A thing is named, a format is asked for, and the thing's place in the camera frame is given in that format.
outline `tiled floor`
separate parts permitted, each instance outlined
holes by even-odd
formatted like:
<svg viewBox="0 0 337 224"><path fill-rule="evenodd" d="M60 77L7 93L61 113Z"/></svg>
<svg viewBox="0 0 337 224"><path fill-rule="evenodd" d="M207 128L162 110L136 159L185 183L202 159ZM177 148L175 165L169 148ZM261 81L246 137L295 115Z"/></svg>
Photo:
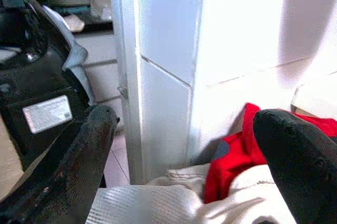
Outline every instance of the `tiled floor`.
<svg viewBox="0 0 337 224"><path fill-rule="evenodd" d="M124 186L130 184L125 136L123 131L116 133L104 169L107 187Z"/></svg>

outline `white cloth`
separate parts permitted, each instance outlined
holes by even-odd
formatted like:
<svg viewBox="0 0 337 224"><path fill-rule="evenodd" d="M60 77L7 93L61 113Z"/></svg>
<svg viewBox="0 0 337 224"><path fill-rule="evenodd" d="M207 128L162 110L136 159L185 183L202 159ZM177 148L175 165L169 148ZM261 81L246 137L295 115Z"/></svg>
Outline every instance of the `white cloth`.
<svg viewBox="0 0 337 224"><path fill-rule="evenodd" d="M208 167L169 170L146 186L99 189L86 223L296 223L267 165L238 175L226 199L204 204Z"/></svg>

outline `white label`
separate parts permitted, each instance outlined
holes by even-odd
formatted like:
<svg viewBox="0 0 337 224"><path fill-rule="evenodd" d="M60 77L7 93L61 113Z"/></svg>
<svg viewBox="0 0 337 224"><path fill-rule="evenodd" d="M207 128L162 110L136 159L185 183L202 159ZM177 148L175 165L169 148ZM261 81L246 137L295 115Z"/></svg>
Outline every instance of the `white label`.
<svg viewBox="0 0 337 224"><path fill-rule="evenodd" d="M73 119L66 95L24 107L22 110L33 134Z"/></svg>

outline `red fabric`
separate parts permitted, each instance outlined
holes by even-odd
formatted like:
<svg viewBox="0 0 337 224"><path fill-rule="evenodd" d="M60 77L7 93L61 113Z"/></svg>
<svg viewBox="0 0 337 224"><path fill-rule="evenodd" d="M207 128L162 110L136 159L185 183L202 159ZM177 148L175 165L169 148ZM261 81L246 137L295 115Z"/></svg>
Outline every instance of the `red fabric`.
<svg viewBox="0 0 337 224"><path fill-rule="evenodd" d="M229 144L230 151L211 162L206 177L205 203L226 198L229 187L238 174L253 166L266 164L253 131L253 119L259 110L258 106L248 103L245 107L242 132L223 138L223 141ZM334 119L294 115L316 125L329 137L337 136L337 122Z"/></svg>

